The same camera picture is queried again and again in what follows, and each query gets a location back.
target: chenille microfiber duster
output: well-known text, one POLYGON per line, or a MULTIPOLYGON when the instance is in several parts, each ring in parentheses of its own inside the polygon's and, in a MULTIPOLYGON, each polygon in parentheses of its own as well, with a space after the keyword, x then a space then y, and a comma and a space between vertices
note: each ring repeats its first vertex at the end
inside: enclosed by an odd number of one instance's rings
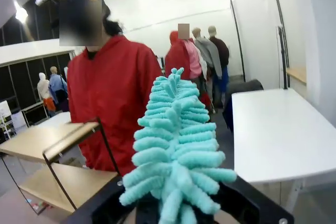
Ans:
POLYGON ((144 128, 134 134, 132 161, 137 168, 123 177, 125 206, 151 193, 160 201, 159 224, 196 224, 191 205, 214 215, 220 205, 209 195, 218 182, 233 182, 233 170, 218 168, 225 159, 215 138, 215 123, 198 100, 195 84, 181 80, 183 68, 154 81, 144 128))

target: orange pants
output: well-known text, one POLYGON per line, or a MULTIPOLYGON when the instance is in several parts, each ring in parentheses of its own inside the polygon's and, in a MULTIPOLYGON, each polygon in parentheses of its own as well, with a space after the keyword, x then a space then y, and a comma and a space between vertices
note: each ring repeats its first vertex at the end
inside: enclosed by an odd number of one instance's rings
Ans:
POLYGON ((51 97, 43 99, 43 104, 47 107, 49 111, 56 111, 54 101, 51 97))

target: screw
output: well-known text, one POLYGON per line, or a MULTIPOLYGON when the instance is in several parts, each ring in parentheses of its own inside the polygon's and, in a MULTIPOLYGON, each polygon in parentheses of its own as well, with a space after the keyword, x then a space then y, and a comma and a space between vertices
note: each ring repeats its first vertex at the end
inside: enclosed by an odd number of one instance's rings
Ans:
POLYGON ((281 220, 279 220, 279 224, 287 224, 288 221, 285 218, 282 218, 281 220))

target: mannequin in white hoodie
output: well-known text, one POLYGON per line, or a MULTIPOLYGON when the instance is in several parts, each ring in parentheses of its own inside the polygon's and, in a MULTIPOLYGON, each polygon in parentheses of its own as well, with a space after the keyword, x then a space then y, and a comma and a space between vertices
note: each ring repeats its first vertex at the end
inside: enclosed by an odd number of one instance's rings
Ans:
POLYGON ((40 81, 37 83, 38 95, 47 107, 50 117, 53 117, 56 114, 56 108, 49 91, 49 81, 46 80, 44 73, 39 73, 38 76, 40 77, 40 81))
POLYGON ((202 58, 206 61, 208 66, 208 78, 206 88, 209 98, 213 100, 213 76, 217 75, 219 79, 222 78, 221 61, 219 59, 218 49, 210 40, 201 37, 201 29, 194 28, 192 31, 195 37, 195 46, 200 50, 202 58))

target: pink shirt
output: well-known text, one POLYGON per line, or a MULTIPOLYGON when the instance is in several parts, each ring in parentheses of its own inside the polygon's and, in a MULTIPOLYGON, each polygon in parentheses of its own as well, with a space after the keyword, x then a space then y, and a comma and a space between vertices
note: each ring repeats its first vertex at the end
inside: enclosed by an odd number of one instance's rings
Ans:
POLYGON ((198 52, 195 45, 189 40, 184 40, 184 45, 187 49, 190 61, 190 79, 195 79, 202 73, 202 67, 199 63, 198 52))

